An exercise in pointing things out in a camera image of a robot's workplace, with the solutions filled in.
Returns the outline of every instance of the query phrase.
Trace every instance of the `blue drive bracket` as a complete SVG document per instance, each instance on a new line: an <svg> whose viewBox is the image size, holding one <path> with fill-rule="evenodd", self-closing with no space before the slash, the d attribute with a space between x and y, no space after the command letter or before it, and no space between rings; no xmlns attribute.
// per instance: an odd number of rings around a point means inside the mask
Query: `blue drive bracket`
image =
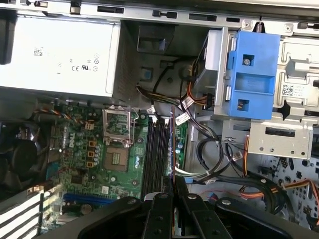
<svg viewBox="0 0 319 239"><path fill-rule="evenodd" d="M280 35L239 31L229 52L230 116L270 120Z"/></svg>

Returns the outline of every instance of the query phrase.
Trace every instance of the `motherboard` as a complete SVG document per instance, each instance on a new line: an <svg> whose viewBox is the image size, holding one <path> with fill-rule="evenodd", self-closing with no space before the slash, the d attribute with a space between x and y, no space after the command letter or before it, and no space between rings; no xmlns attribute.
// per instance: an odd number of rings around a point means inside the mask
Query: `motherboard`
<svg viewBox="0 0 319 239"><path fill-rule="evenodd" d="M116 199L141 198L143 184L148 184L144 193L156 189L149 183L154 173L159 180L161 174L169 174L167 121L154 123L151 116L125 108L62 106L54 111L62 119L51 132L50 150L58 157L49 159L46 178L53 188L44 201L42 233ZM184 165L187 129L187 124L176 128L180 168ZM163 133L150 133L157 130ZM152 140L158 142L157 150L150 144Z"/></svg>

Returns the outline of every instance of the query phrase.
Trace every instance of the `black ram slot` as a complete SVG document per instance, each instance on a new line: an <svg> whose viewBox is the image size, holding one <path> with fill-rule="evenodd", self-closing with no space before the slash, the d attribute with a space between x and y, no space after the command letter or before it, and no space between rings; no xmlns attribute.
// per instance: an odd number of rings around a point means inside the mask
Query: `black ram slot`
<svg viewBox="0 0 319 239"><path fill-rule="evenodd" d="M141 198L159 192L161 178L167 165L169 130L164 123L149 124L145 149Z"/></svg>
<svg viewBox="0 0 319 239"><path fill-rule="evenodd" d="M161 191L161 177L164 175L164 171L167 166L167 155L168 155L168 145L169 145L169 130L162 126L162 133L160 137L160 145L159 145L159 156L157 160L157 176L155 178L156 181L156 189Z"/></svg>
<svg viewBox="0 0 319 239"><path fill-rule="evenodd" d="M162 153L162 139L164 137L164 133L165 133L165 130L164 130L164 127L162 125L159 126L159 137L158 137L158 147L157 147L157 152L156 152L156 160L155 160L155 163L156 163L156 166L154 168L154 184L153 184L153 189L154 190L159 190L159 179L161 178L161 176L163 174L161 174L161 153Z"/></svg>
<svg viewBox="0 0 319 239"><path fill-rule="evenodd" d="M151 158L151 152L153 147L154 129L155 128L153 123L150 122L148 127L148 136L147 136L146 148L145 148L141 199L144 198L150 184L150 181L148 179L150 178L151 163L152 163L150 158Z"/></svg>

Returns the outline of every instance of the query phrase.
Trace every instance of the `green circuit board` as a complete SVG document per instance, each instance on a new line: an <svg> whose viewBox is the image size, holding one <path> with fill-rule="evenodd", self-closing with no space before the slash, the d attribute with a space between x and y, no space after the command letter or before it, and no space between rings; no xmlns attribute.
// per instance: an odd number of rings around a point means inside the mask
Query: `green circuit board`
<svg viewBox="0 0 319 239"><path fill-rule="evenodd" d="M102 110L67 107L65 112L83 121L91 120L94 126L87 130L85 125L68 122L56 127L52 138L61 140L62 137L64 149L57 165L49 168L47 178L56 185L61 184L68 193L109 199L139 197L148 127L146 116L136 121L134 138L139 141L124 148L121 143L105 146ZM125 120L125 115L113 114L108 129L118 135L126 134Z"/></svg>
<svg viewBox="0 0 319 239"><path fill-rule="evenodd" d="M81 208L63 212L63 208L68 206L64 198L67 194L102 198L110 202L125 196L139 198L141 194L149 116L138 113L139 118L134 120L136 113L131 112L133 145L125 148L118 142L106 145L103 141L101 109L63 106L58 110L69 116L69 120L65 117L61 119L51 133L50 148L59 151L59 156L47 169L46 178L52 181L54 192L44 203L42 233L84 214ZM109 114L108 133L127 135L127 120L125 114ZM177 155L180 168L184 167L187 129L187 124L176 128L176 142L183 145ZM102 205L91 206L92 211Z"/></svg>

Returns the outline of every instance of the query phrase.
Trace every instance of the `heatsink fan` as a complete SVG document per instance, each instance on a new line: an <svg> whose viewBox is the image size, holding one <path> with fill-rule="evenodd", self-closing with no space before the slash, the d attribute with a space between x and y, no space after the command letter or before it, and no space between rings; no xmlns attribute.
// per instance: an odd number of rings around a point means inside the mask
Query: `heatsink fan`
<svg viewBox="0 0 319 239"><path fill-rule="evenodd" d="M8 124L0 132L0 190L17 193L28 188L41 175L45 141L38 142L36 124Z"/></svg>

